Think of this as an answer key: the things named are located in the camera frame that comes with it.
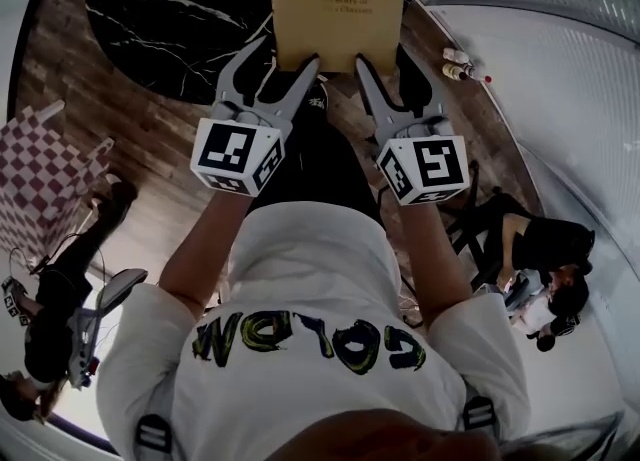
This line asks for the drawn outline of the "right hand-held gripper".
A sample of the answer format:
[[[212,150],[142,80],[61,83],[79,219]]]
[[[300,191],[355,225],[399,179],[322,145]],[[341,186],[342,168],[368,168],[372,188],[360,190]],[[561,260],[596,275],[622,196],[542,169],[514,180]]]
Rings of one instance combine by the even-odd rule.
[[[414,52],[398,47],[399,93],[410,114],[396,114],[375,67],[356,56],[365,109],[376,123],[375,165],[401,206],[445,201],[469,187],[464,138],[443,114],[436,74]]]

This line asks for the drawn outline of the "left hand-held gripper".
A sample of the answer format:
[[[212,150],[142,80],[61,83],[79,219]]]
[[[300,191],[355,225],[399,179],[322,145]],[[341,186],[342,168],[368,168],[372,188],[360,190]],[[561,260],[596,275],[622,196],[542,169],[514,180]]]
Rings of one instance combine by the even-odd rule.
[[[240,106],[244,95],[235,86],[235,75],[266,39],[264,35],[250,42],[224,66],[217,103],[211,116],[199,121],[190,169],[210,189],[245,196],[261,193],[284,159],[292,119],[319,72],[320,57],[314,54],[300,65],[279,101]]]

